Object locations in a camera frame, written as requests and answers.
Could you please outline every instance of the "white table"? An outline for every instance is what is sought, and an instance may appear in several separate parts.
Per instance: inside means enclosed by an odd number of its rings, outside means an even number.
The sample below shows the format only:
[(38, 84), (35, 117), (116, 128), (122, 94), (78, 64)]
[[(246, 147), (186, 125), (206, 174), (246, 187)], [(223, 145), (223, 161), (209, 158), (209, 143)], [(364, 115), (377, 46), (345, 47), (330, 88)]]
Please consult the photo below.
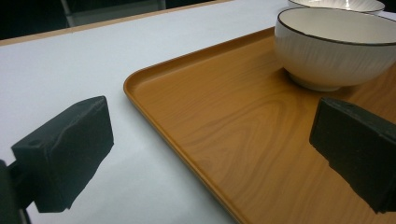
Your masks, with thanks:
[(32, 203), (32, 222), (233, 223), (122, 85), (139, 69), (274, 26), (286, 7), (286, 0), (233, 0), (0, 47), (1, 160), (11, 164), (13, 144), (93, 96), (106, 96), (115, 137), (71, 209), (38, 214)]

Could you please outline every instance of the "tray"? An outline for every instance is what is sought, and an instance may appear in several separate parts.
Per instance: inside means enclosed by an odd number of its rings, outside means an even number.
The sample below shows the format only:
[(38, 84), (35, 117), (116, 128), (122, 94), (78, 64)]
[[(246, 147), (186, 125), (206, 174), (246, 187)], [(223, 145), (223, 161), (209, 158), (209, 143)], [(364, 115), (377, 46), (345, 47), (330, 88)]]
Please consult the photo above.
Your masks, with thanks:
[(396, 214), (376, 215), (308, 137), (322, 96), (396, 122), (395, 73), (301, 88), (277, 61), (271, 28), (140, 70), (124, 90), (239, 222), (383, 224)]

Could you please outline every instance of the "dark background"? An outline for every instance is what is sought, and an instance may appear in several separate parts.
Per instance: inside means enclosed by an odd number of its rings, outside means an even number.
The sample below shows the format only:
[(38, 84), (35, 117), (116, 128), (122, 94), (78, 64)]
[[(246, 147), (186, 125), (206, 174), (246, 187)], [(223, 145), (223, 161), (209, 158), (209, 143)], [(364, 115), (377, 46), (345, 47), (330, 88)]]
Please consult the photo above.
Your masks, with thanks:
[[(113, 7), (142, 0), (68, 0), (72, 12)], [(209, 0), (167, 0), (166, 7), (184, 7)], [(380, 0), (396, 12), (396, 0)], [(67, 27), (60, 0), (1, 0), (0, 39), (33, 35)]]

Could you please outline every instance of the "tray rim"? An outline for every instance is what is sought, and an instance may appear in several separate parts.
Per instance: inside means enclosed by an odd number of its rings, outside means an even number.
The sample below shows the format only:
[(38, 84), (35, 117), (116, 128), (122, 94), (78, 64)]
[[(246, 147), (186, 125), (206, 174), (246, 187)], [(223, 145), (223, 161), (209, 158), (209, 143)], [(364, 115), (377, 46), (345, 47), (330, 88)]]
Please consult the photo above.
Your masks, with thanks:
[(177, 143), (171, 137), (169, 137), (169, 134), (161, 127), (161, 125), (159, 123), (156, 122), (156, 120), (150, 115), (150, 113), (142, 106), (142, 104), (139, 102), (137, 97), (135, 97), (132, 94), (133, 91), (131, 91), (131, 89), (134, 90), (134, 88), (136, 88), (135, 84), (140, 84), (142, 82), (145, 82), (145, 80), (147, 80), (147, 78), (145, 78), (147, 76), (145, 73), (149, 72), (151, 70), (155, 70), (155, 69), (159, 70), (158, 71), (159, 74), (154, 75), (154, 77), (160, 77), (163, 75), (166, 76), (166, 73), (168, 73), (168, 70), (166, 70), (164, 72), (163, 67), (166, 67), (169, 64), (173, 65), (172, 63), (177, 63), (174, 65), (174, 67), (172, 67), (172, 69), (177, 70), (177, 69), (180, 69), (180, 68), (186, 66), (184, 63), (180, 63), (179, 61), (186, 60), (187, 63), (190, 63), (190, 60), (191, 60), (191, 61), (198, 62), (200, 60), (195, 59), (195, 57), (197, 57), (197, 56), (202, 57), (204, 54), (207, 54), (208, 51), (210, 52), (210, 57), (213, 57), (216, 55), (220, 55), (221, 53), (224, 52), (224, 50), (218, 51), (218, 49), (223, 49), (223, 48), (237, 49), (237, 48), (244, 47), (248, 44), (256, 43), (257, 41), (261, 41), (264, 38), (274, 37), (274, 35), (275, 35), (275, 27), (263, 29), (263, 30), (260, 30), (258, 32), (254, 32), (254, 33), (251, 33), (248, 35), (242, 35), (237, 38), (219, 43), (217, 45), (210, 46), (210, 47), (204, 48), (204, 49), (199, 49), (194, 52), (178, 56), (174, 59), (164, 61), (162, 63), (156, 63), (152, 66), (148, 66), (146, 68), (137, 70), (137, 71), (133, 72), (131, 75), (129, 75), (125, 79), (124, 84), (123, 84), (123, 90), (124, 90), (125, 94), (127, 95), (127, 97), (129, 98), (129, 100), (133, 103), (135, 108), (138, 109), (138, 111), (143, 115), (143, 117), (147, 120), (147, 122), (162, 137), (162, 139), (166, 141), (168, 146), (173, 149), (173, 151), (187, 165), (187, 167), (194, 173), (194, 175), (196, 177), (198, 177), (198, 179), (200, 179), (200, 181), (205, 185), (205, 187), (210, 191), (210, 193), (218, 200), (218, 202), (229, 212), (229, 214), (236, 221), (238, 221), (240, 223), (246, 223), (246, 222), (248, 222), (248, 219), (242, 213), (238, 212), (238, 209), (235, 206), (233, 206), (232, 203), (228, 203), (228, 202), (230, 202), (230, 200), (227, 200), (227, 197), (225, 197), (225, 195), (221, 194), (221, 190), (219, 190), (219, 188), (214, 183), (212, 183), (212, 181), (207, 176), (205, 176), (205, 174), (201, 171), (201, 169), (193, 161), (191, 161), (190, 157), (186, 153), (183, 153), (182, 148), (180, 148), (177, 145)]

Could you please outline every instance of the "white bowl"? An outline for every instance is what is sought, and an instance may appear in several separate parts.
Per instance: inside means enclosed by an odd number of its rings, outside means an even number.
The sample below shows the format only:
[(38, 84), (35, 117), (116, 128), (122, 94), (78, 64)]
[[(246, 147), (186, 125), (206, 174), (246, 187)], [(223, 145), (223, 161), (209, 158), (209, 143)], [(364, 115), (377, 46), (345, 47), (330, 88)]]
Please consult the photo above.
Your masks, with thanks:
[(375, 0), (289, 0), (290, 7), (330, 7), (378, 14), (385, 5)]
[(300, 85), (335, 91), (384, 73), (396, 62), (396, 21), (331, 8), (279, 13), (277, 58)]

